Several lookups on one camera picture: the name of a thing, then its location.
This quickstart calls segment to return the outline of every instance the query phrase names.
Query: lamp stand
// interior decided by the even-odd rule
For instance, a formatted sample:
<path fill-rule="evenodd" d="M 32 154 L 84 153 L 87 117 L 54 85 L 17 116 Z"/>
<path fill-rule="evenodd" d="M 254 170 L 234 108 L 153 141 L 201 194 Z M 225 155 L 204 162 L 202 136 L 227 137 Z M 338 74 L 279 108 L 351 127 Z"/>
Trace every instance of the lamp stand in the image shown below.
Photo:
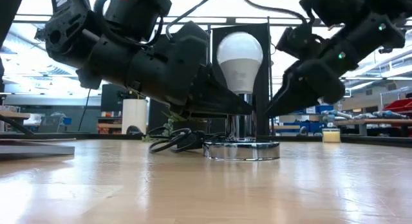
<path fill-rule="evenodd" d="M 252 104 L 252 94 L 238 94 Z M 275 160 L 280 157 L 279 142 L 256 140 L 256 113 L 228 115 L 226 137 L 205 142 L 203 155 L 217 160 Z"/>

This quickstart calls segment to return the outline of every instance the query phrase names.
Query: white cylinder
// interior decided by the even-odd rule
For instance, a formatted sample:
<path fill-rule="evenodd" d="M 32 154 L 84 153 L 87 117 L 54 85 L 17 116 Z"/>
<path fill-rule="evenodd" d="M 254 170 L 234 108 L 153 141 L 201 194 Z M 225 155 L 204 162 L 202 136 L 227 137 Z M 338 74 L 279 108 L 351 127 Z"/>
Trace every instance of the white cylinder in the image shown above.
<path fill-rule="evenodd" d="M 146 134 L 147 101 L 145 99 L 124 99 L 122 112 L 122 134 L 129 126 L 137 126 Z"/>

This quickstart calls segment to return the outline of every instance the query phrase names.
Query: lamp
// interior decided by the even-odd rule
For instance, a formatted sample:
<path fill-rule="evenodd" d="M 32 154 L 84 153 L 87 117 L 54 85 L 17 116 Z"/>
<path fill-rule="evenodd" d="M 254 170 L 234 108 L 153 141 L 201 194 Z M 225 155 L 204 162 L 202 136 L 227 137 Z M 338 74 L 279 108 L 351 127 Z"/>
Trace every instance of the lamp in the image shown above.
<path fill-rule="evenodd" d="M 231 92 L 253 105 L 253 87 L 263 60 L 263 50 L 251 34 L 236 32 L 226 36 L 217 50 L 218 64 Z M 225 137 L 206 141 L 206 157 L 223 160 L 278 159 L 279 143 L 256 140 L 256 114 L 228 115 Z"/>
<path fill-rule="evenodd" d="M 263 50 L 254 36 L 236 32 L 219 44 L 218 64 L 233 93 L 253 93 L 253 85 L 263 60 Z"/>
<path fill-rule="evenodd" d="M 218 46 L 217 60 L 228 89 L 253 105 L 254 82 L 263 60 L 259 41 L 245 32 L 229 34 Z M 229 115 L 226 119 L 226 137 L 229 140 L 255 139 L 255 112 L 246 116 Z"/>

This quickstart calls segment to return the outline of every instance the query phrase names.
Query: ceiling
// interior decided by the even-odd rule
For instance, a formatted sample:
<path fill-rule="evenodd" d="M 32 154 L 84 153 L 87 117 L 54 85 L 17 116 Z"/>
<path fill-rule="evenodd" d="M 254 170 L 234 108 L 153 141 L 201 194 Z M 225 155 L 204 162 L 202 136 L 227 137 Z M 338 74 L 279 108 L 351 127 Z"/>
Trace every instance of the ceiling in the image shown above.
<path fill-rule="evenodd" d="M 201 0 L 172 0 L 172 6 L 169 15 L 180 15 L 190 7 Z M 281 8 L 288 8 L 296 12 L 304 13 L 299 6 L 299 0 L 253 0 L 255 3 L 260 3 L 266 6 L 278 6 Z M 44 25 L 39 24 L 38 21 L 44 22 L 50 18 L 52 14 L 52 4 L 50 0 L 23 0 L 18 11 L 19 19 L 25 21 L 33 21 L 34 23 L 14 23 L 9 31 L 6 41 L 1 48 L 1 58 L 5 65 L 5 76 L 3 79 L 8 84 L 9 92 L 14 93 L 36 93 L 36 94 L 51 94 L 64 93 L 67 95 L 87 95 L 87 90 L 80 87 L 75 73 L 75 68 L 66 66 L 64 64 L 53 61 L 47 56 L 45 52 L 44 43 L 34 39 L 38 28 Z M 211 17 L 261 17 L 260 22 L 265 22 L 268 12 L 251 8 L 242 0 L 211 0 L 204 6 L 200 7 L 192 15 L 205 16 L 203 22 L 219 23 L 219 18 Z M 278 19 L 290 18 L 287 15 L 275 14 L 273 16 Z M 200 21 L 201 18 L 193 18 L 195 22 Z M 255 23 L 257 19 L 242 18 L 245 23 Z M 176 25 L 172 27 L 172 32 L 177 31 L 181 26 Z M 276 43 L 280 38 L 285 27 L 271 27 L 270 33 L 272 42 Z M 328 31 L 327 28 L 314 28 L 314 32 L 328 38 L 336 33 L 339 29 L 335 28 Z M 272 57 L 275 62 L 273 70 L 274 86 L 278 88 L 281 83 L 281 76 L 295 58 L 277 51 Z M 373 52 L 360 62 L 357 70 L 347 72 L 344 77 L 355 77 L 354 79 L 343 80 L 349 90 L 359 90 L 373 85 L 373 80 L 361 79 L 379 78 L 379 77 L 394 77 L 394 76 L 409 76 L 412 71 L 410 66 L 412 63 L 412 33 L 407 33 L 406 47 L 401 50 L 393 50 L 392 53 L 379 54 L 378 51 Z M 91 94 L 98 95 L 100 91 L 93 91 Z"/>

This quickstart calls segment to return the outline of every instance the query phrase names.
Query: chrome lamp base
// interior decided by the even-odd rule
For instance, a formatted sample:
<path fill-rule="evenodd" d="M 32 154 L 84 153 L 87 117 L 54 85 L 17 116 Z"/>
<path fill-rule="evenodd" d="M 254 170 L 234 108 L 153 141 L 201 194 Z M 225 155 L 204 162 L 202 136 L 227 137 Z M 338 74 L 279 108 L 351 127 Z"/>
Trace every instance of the chrome lamp base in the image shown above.
<path fill-rule="evenodd" d="M 215 160 L 276 160 L 280 157 L 279 142 L 250 140 L 205 142 L 203 155 Z"/>

